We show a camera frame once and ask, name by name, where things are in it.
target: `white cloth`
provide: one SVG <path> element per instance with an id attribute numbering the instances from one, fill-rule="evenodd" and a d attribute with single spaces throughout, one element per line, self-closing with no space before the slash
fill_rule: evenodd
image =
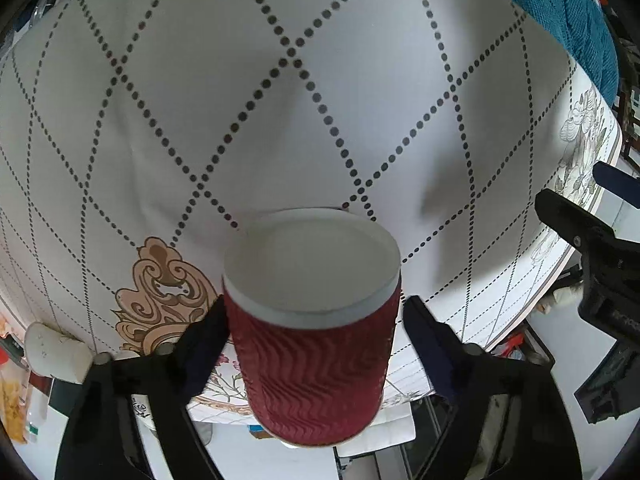
<path id="1" fill-rule="evenodd" d="M 566 254 L 535 194 L 593 210 L 619 138 L 508 0 L 63 0 L 1 67 L 0 292 L 25 324 L 149 352 L 203 316 L 257 214 L 345 206 L 396 238 L 404 294 L 485 346 Z M 431 389 L 400 320 L 383 407 Z M 252 421 L 232 344 L 190 409 Z"/>

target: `teal blanket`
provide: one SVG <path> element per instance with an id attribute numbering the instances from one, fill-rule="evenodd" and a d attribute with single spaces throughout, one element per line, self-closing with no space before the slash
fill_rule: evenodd
<path id="1" fill-rule="evenodd" d="M 609 106 L 618 93 L 618 60 L 594 0 L 513 0 L 554 35 L 597 86 Z"/>

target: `red object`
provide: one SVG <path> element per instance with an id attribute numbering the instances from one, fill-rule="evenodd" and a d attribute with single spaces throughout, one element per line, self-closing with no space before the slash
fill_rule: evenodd
<path id="1" fill-rule="evenodd" d="M 359 434 L 382 402 L 400 281 L 373 314 L 324 330 L 284 328 L 250 316 L 225 290 L 249 405 L 260 425 L 299 446 Z"/>
<path id="2" fill-rule="evenodd" d="M 49 394 L 51 393 L 51 385 L 53 384 L 53 379 L 51 377 L 42 377 L 35 372 L 31 372 L 29 374 L 29 382 L 49 397 Z"/>
<path id="3" fill-rule="evenodd" d="M 514 348 L 524 343 L 524 334 L 522 332 L 512 335 L 505 341 L 504 349 L 500 352 L 500 357 L 507 357 Z"/>

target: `white cup lid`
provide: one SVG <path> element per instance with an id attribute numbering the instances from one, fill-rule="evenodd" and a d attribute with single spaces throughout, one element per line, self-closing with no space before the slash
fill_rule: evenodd
<path id="1" fill-rule="evenodd" d="M 258 319 L 290 328 L 351 324 L 398 285 L 400 251 L 379 224 L 327 208 L 252 224 L 225 255 L 226 291 Z"/>

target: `beige floral motif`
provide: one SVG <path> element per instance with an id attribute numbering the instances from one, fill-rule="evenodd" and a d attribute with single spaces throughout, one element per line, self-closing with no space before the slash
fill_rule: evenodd
<path id="1" fill-rule="evenodd" d="M 136 290 L 121 288 L 116 293 L 121 310 L 114 313 L 120 319 L 116 330 L 127 341 L 122 349 L 143 355 L 201 320 L 218 295 L 199 269 L 160 238 L 147 238 L 138 254 L 132 272 Z M 171 288 L 182 291 L 174 294 Z"/>
<path id="2" fill-rule="evenodd" d="M 560 139 L 567 143 L 560 160 L 559 171 L 554 181 L 554 191 L 581 207 L 585 207 L 596 191 L 596 183 L 591 174 L 593 165 L 612 128 L 605 126 L 606 108 L 596 87 L 591 87 L 580 95 L 569 110 L 560 129 Z M 534 264 L 540 264 L 558 242 L 558 234 L 545 227 L 545 234 L 531 252 Z"/>

